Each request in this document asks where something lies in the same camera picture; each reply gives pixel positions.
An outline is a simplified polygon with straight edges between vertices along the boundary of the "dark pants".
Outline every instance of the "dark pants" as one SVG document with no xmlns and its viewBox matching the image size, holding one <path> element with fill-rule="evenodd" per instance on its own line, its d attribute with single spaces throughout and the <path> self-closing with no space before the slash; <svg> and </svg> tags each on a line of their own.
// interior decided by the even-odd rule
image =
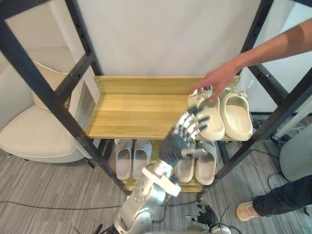
<svg viewBox="0 0 312 234">
<path fill-rule="evenodd" d="M 253 208 L 260 216 L 279 215 L 312 204 L 312 175 L 256 196 Z"/>
</svg>

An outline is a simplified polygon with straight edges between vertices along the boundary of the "forearm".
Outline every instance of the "forearm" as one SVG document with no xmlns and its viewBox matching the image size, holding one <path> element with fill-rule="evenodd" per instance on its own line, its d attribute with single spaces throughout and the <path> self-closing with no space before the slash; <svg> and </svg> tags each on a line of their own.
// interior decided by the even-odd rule
<svg viewBox="0 0 312 234">
<path fill-rule="evenodd" d="M 312 19 L 272 38 L 260 46 L 240 54 L 230 62 L 237 70 L 312 50 Z"/>
</svg>

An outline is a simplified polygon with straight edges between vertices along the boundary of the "beige sneaker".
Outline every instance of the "beige sneaker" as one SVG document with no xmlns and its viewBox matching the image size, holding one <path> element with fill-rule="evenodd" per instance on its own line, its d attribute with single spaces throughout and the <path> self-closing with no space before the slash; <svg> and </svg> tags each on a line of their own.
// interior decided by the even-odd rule
<svg viewBox="0 0 312 234">
<path fill-rule="evenodd" d="M 236 215 L 240 221 L 247 221 L 251 218 L 260 217 L 254 210 L 252 201 L 239 204 Z"/>
</svg>

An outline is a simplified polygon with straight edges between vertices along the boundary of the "human hand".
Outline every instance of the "human hand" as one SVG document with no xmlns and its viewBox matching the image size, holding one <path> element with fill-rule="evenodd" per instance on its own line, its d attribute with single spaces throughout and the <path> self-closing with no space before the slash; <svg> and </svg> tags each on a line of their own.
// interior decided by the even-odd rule
<svg viewBox="0 0 312 234">
<path fill-rule="evenodd" d="M 197 89 L 200 92 L 200 89 L 206 86 L 215 86 L 215 91 L 210 97 L 210 101 L 214 101 L 216 97 L 227 87 L 232 79 L 234 79 L 236 73 L 240 69 L 235 66 L 233 62 L 227 62 L 222 66 L 216 68 L 215 70 L 207 73 L 204 78 L 191 89 L 191 94 Z"/>
</svg>

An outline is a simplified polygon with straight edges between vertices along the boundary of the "shoe rack shelf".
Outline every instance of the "shoe rack shelf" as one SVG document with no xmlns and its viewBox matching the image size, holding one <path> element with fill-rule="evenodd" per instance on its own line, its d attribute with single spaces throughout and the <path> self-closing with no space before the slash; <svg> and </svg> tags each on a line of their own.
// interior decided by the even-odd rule
<svg viewBox="0 0 312 234">
<path fill-rule="evenodd" d="M 115 184 L 126 195 L 129 195 L 127 190 L 133 188 L 134 181 L 131 181 L 131 179 L 129 181 L 118 180 L 109 165 L 103 161 L 106 160 L 106 157 L 102 157 L 100 150 L 94 146 L 90 138 L 146 138 L 158 141 L 164 139 L 171 126 L 186 110 L 190 87 L 195 85 L 202 77 L 100 76 L 103 75 L 103 72 L 87 33 L 87 27 L 84 24 L 77 0 L 65 0 L 85 54 L 70 71 L 66 82 L 62 82 L 53 91 L 5 22 L 5 19 L 9 17 L 46 2 L 23 0 L 12 4 L 11 1 L 1 1 L 1 52 L 41 101 L 76 139 L 78 144 L 98 163 Z M 309 5 L 307 0 L 300 2 Z M 272 4 L 273 0 L 260 1 L 241 48 L 241 53 L 253 48 Z M 89 66 L 97 75 L 95 80 L 101 90 L 101 97 L 84 131 L 68 110 L 64 108 L 63 103 L 70 96 Z M 224 166 L 215 175 L 214 182 L 211 185 L 203 186 L 203 191 L 196 196 L 198 199 L 201 199 L 209 189 L 247 157 L 259 140 L 271 135 L 311 96 L 312 68 L 289 93 L 262 64 L 248 67 L 248 69 L 277 104 L 277 108 L 252 137 L 243 142 L 241 148 L 231 158 L 229 158 L 226 147 L 224 147 L 224 141 L 231 141 L 231 139 L 225 136 L 221 141 L 217 142 Z M 154 146 L 153 158 L 158 156 L 157 151 L 159 151 L 159 148 Z M 91 160 L 86 160 L 92 168 L 95 167 Z M 182 190 L 197 192 L 196 188 L 201 185 L 195 183 L 196 180 L 192 179 L 189 184 L 182 184 Z"/>
<path fill-rule="evenodd" d="M 152 151 L 150 163 L 154 164 L 154 163 L 156 163 L 156 160 L 158 159 L 161 140 L 151 140 L 151 143 L 153 146 L 153 151 Z M 115 160 L 115 151 L 114 150 L 112 150 L 111 157 L 109 159 L 109 165 L 114 170 L 114 172 L 116 172 L 116 160 Z M 178 182 L 179 185 L 181 186 L 183 192 L 197 193 L 197 192 L 202 191 L 203 185 L 201 183 L 199 183 L 195 178 L 195 168 L 196 168 L 196 163 L 194 165 L 194 176 L 190 182 L 188 182 L 188 183 Z M 122 180 L 122 183 L 124 184 L 126 190 L 132 191 L 135 184 L 136 184 L 136 180 L 133 179 L 132 177 L 130 177 L 129 179 Z"/>
<path fill-rule="evenodd" d="M 190 87 L 201 79 L 96 76 L 101 96 L 85 132 L 90 138 L 164 139 L 187 109 Z M 227 136 L 222 140 L 231 141 Z"/>
</svg>

